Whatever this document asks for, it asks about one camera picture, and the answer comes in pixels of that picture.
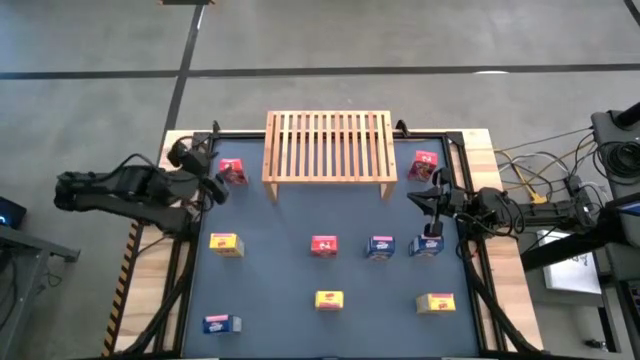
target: yellow box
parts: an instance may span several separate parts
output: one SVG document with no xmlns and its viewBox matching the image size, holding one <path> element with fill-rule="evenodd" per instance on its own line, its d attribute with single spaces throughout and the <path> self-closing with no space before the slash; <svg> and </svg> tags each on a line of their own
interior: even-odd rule
<svg viewBox="0 0 640 360">
<path fill-rule="evenodd" d="M 316 310 L 342 310 L 343 307 L 342 291 L 316 291 Z"/>
<path fill-rule="evenodd" d="M 418 314 L 456 311 L 453 294 L 424 294 L 416 299 Z"/>
<path fill-rule="evenodd" d="M 244 256 L 244 242 L 236 234 L 212 233 L 209 248 L 224 257 Z"/>
</svg>

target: table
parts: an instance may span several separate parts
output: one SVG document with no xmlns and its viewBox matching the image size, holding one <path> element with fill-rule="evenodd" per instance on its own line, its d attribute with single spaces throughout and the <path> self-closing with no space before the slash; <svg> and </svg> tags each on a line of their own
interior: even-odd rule
<svg viewBox="0 0 640 360">
<path fill-rule="evenodd" d="M 465 154 L 463 155 L 467 157 L 474 188 L 476 190 L 481 187 L 501 188 L 500 177 L 493 156 L 493 148 L 488 130 L 414 131 L 461 132 L 465 143 Z M 166 153 L 169 147 L 177 138 L 190 135 L 193 132 L 194 131 L 171 131 L 167 133 L 163 144 L 160 166 L 167 169 L 172 168 L 166 160 Z M 221 133 L 241 136 L 243 133 L 256 133 L 256 131 L 222 131 Z M 461 155 L 456 154 L 456 149 L 452 149 L 451 153 L 453 155 Z M 456 172 L 459 172 L 461 168 L 458 159 L 459 156 L 453 156 L 453 168 Z M 189 244 L 187 243 L 161 242 L 145 252 L 145 255 L 139 259 L 133 257 L 133 254 L 139 247 L 146 246 L 160 237 L 161 234 L 157 229 L 150 227 L 142 229 L 135 223 L 131 225 L 127 248 L 121 265 L 122 272 L 116 286 L 116 294 L 113 300 L 114 306 L 108 321 L 103 355 L 107 355 L 114 350 L 125 349 L 135 340 L 158 309 L 165 287 L 175 282 L 176 274 L 179 274 L 184 266 L 189 248 Z M 498 302 L 527 340 L 534 346 L 542 348 L 542 341 L 516 243 L 509 238 L 495 237 L 487 241 L 486 246 Z M 158 336 L 163 339 L 162 344 L 156 342 L 150 345 L 148 350 L 170 349 L 173 346 L 176 340 L 175 329 L 177 325 L 176 322 L 179 318 L 178 314 L 181 308 L 182 311 L 186 311 L 185 306 L 182 305 L 181 303 L 177 303 L 174 306 L 167 321 L 166 331 L 162 333 L 163 336 Z M 480 308 L 482 326 L 487 337 L 487 347 L 489 349 L 497 349 L 500 341 L 496 341 L 496 338 L 493 336 L 492 319 L 483 305 L 481 305 Z M 181 336 L 178 336 L 177 340 L 182 343 L 183 339 Z M 508 340 L 507 347 L 513 350 Z"/>
</svg>

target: red box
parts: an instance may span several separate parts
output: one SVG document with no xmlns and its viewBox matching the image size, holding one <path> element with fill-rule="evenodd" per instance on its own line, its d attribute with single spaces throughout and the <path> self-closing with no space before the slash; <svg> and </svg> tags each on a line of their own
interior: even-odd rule
<svg viewBox="0 0 640 360">
<path fill-rule="evenodd" d="M 311 254 L 320 257 L 336 257 L 338 255 L 338 237 L 335 235 L 312 236 Z"/>
<path fill-rule="evenodd" d="M 409 180 L 429 181 L 438 166 L 438 154 L 428 151 L 416 151 L 416 158 L 409 170 Z"/>
<path fill-rule="evenodd" d="M 224 180 L 227 183 L 234 185 L 246 185 L 249 183 L 244 174 L 242 159 L 220 159 L 220 171 L 224 171 L 227 168 L 231 168 L 231 170 L 224 175 Z"/>
</svg>

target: blue box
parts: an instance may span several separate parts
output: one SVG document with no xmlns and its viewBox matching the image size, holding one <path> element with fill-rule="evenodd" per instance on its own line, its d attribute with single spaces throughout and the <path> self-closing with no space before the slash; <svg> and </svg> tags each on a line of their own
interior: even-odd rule
<svg viewBox="0 0 640 360">
<path fill-rule="evenodd" d="M 234 315 L 205 316 L 202 320 L 202 331 L 205 334 L 239 333 L 242 330 L 242 319 Z"/>
<path fill-rule="evenodd" d="M 409 256 L 436 256 L 443 249 L 442 237 L 418 235 L 409 243 Z"/>
<path fill-rule="evenodd" d="M 387 260 L 395 251 L 396 240 L 393 236 L 372 236 L 365 250 L 367 258 L 373 260 Z"/>
</svg>

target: yellow cable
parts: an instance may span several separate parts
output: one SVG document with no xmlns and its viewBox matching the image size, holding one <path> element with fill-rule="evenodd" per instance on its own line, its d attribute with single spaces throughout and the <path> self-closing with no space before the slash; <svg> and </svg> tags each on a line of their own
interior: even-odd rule
<svg viewBox="0 0 640 360">
<path fill-rule="evenodd" d="M 591 141 L 589 141 L 588 143 L 586 143 L 586 144 L 584 144 L 584 145 L 580 146 L 579 148 L 577 148 L 577 149 L 575 149 L 575 150 L 572 150 L 572 151 L 570 151 L 570 152 L 568 152 L 568 153 L 566 153 L 566 154 L 564 154 L 564 155 L 560 156 L 558 159 L 556 159 L 556 160 L 554 160 L 554 161 L 550 162 L 547 166 L 543 167 L 543 168 L 542 168 L 542 170 L 538 171 L 538 172 L 536 173 L 536 176 L 537 176 L 537 175 L 542 174 L 543 172 L 545 172 L 548 168 L 550 168 L 550 167 L 551 167 L 551 165 L 553 165 L 553 164 L 557 163 L 558 161 L 560 161 L 560 160 L 562 160 L 562 159 L 564 159 L 564 158 L 566 158 L 566 157 L 568 157 L 568 156 L 570 156 L 570 155 L 573 155 L 573 154 L 577 153 L 578 151 L 580 151 L 580 150 L 584 149 L 585 147 L 587 147 L 587 146 L 589 146 L 589 145 L 593 144 L 594 142 L 595 142 L 595 141 L 591 140 Z M 529 186 L 529 185 L 531 184 L 531 181 L 533 181 L 534 179 L 535 179 L 535 176 L 534 176 L 534 177 L 532 177 L 531 179 L 529 179 L 529 180 L 527 180 L 527 181 L 523 182 L 523 183 L 522 183 L 522 185 L 517 185 L 517 186 L 508 187 L 508 188 L 505 188 L 504 190 L 505 190 L 505 191 L 509 191 L 509 190 L 515 190 L 515 189 L 520 189 L 521 187 Z"/>
<path fill-rule="evenodd" d="M 495 152 L 504 155 L 507 159 L 509 159 L 509 162 L 511 164 L 513 164 L 513 159 L 511 158 L 511 156 L 509 156 L 509 154 L 506 151 L 495 150 Z M 516 175 L 518 175 L 518 178 L 520 178 L 520 181 L 523 184 L 525 184 L 527 180 L 525 180 L 524 176 L 522 176 L 522 173 L 520 172 L 520 170 L 516 166 L 512 166 L 512 168 L 516 172 Z M 546 197 L 541 196 L 540 194 L 538 194 L 533 189 L 533 186 L 526 185 L 525 188 L 527 189 L 527 192 L 529 193 L 529 197 L 531 197 L 531 202 L 532 203 L 534 203 L 534 204 L 545 204 L 545 203 L 547 203 L 549 201 Z"/>
</svg>

